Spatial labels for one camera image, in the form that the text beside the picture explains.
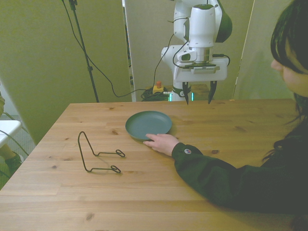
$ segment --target black wire stand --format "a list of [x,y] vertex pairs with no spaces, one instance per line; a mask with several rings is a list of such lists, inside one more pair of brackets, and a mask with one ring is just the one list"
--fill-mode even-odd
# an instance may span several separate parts
[[100,154],[116,154],[116,155],[118,155],[120,157],[125,157],[125,154],[121,150],[119,150],[119,149],[117,149],[115,151],[115,153],[100,152],[98,154],[95,154],[94,150],[93,150],[93,148],[92,148],[92,146],[90,144],[90,141],[89,141],[89,139],[88,139],[88,137],[86,135],[86,133],[84,131],[81,131],[79,133],[79,135],[78,135],[78,145],[79,145],[79,150],[80,150],[80,154],[81,154],[81,158],[82,158],[83,167],[85,168],[85,170],[87,172],[92,172],[93,170],[111,170],[111,171],[114,171],[116,173],[121,173],[121,170],[117,166],[114,166],[114,165],[111,165],[110,168],[93,167],[93,168],[91,168],[91,170],[88,170],[87,167],[86,167],[86,164],[85,164],[85,160],[83,158],[83,154],[82,154],[82,150],[81,150],[81,145],[80,145],[80,136],[81,136],[81,134],[84,134],[84,136],[86,137],[86,140],[87,140],[87,142],[88,142],[88,144],[89,144],[89,146],[90,146],[94,156],[99,156]]

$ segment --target logo patch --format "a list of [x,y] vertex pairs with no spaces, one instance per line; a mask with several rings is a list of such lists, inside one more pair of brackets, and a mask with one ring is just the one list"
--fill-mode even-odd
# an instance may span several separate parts
[[185,152],[186,154],[191,154],[191,153],[192,153],[191,150],[189,150],[189,149],[185,149],[184,152]]

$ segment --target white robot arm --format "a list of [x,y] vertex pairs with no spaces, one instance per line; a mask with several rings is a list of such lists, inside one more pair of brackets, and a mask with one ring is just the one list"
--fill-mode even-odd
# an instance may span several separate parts
[[185,44],[162,50],[163,61],[173,73],[173,100],[188,103],[188,82],[211,81],[210,103],[217,80],[227,77],[229,63],[229,59],[221,55],[213,57],[214,42],[224,42],[231,32],[231,19],[219,0],[177,0],[174,35]]

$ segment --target yellow base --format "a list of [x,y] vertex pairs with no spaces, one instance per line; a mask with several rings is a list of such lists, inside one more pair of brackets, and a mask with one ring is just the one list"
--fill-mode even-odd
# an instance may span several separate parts
[[153,87],[153,94],[155,94],[156,92],[163,92],[164,91],[164,86],[161,86],[160,88],[158,88],[156,85]]

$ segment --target person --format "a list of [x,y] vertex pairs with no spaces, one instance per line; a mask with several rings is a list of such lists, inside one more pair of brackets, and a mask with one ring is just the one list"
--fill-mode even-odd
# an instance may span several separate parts
[[295,96],[298,125],[274,143],[260,167],[235,168],[168,134],[143,143],[172,156],[180,177],[209,201],[237,210],[308,213],[308,1],[293,0],[272,34],[271,67]]
[[[5,104],[5,99],[2,97],[0,92],[0,116],[4,112],[4,104]],[[11,176],[22,164],[20,156],[16,152],[13,152],[7,144],[3,145],[0,148],[0,156],[4,159],[5,164],[9,168]],[[6,175],[7,177],[7,174],[5,174],[2,171],[0,172],[0,176],[1,175]]]

